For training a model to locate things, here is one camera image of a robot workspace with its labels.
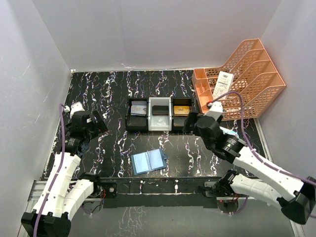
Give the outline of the packaged nail clipper blister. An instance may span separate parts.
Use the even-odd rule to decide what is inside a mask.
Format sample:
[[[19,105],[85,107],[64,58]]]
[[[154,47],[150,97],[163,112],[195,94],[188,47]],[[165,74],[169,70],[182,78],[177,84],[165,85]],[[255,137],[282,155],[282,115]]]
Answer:
[[[238,133],[233,131],[233,130],[230,130],[230,129],[227,129],[227,128],[224,128],[224,127],[220,127],[220,129],[223,131],[224,134],[229,134],[229,135],[233,135],[235,137],[239,137]]]

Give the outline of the three-compartment black white tray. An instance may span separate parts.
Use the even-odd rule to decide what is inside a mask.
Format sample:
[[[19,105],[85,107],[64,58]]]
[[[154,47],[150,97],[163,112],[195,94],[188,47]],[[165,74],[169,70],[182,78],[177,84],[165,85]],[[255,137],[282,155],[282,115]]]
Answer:
[[[148,97],[127,101],[125,130],[128,132],[180,132],[193,110],[192,98]]]

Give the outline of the blue leather card holder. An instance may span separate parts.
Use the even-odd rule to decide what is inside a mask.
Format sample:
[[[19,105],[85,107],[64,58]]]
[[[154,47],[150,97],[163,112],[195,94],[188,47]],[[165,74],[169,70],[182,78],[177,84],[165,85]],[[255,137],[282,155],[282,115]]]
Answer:
[[[155,149],[131,156],[134,175],[166,168],[168,156],[162,149]]]

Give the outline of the orange mesh file organizer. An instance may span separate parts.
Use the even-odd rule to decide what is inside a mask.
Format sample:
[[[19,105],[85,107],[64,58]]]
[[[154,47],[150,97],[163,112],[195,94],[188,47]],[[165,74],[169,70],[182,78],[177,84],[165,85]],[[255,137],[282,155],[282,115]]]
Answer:
[[[214,89],[220,72],[234,75],[232,94],[222,100],[223,120],[259,118],[286,87],[260,39],[246,39],[240,43],[226,63],[220,67],[195,69],[192,83],[199,110],[205,114],[208,102],[215,99]]]

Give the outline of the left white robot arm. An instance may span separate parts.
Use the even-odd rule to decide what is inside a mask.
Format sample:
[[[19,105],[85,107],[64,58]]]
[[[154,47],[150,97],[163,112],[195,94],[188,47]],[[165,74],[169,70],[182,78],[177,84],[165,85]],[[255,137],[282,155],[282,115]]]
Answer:
[[[101,192],[99,175],[83,173],[74,185],[71,180],[91,140],[108,129],[97,111],[86,111],[81,102],[70,107],[60,105],[60,112],[70,113],[70,123],[61,122],[62,146],[55,154],[53,168],[33,209],[24,212],[21,225],[30,237],[66,237],[71,220],[91,195]]]

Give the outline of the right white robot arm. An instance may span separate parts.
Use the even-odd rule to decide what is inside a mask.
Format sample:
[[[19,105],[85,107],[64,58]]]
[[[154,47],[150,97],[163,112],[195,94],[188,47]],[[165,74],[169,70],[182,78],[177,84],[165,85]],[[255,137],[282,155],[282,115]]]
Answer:
[[[258,179],[229,170],[217,183],[204,184],[198,188],[199,191],[206,197],[251,196],[279,209],[291,221],[306,224],[316,205],[315,179],[294,177],[260,156],[238,136],[224,132],[220,127],[222,112],[220,102],[213,103],[205,115],[190,112],[183,130],[199,136],[216,157],[251,172]]]

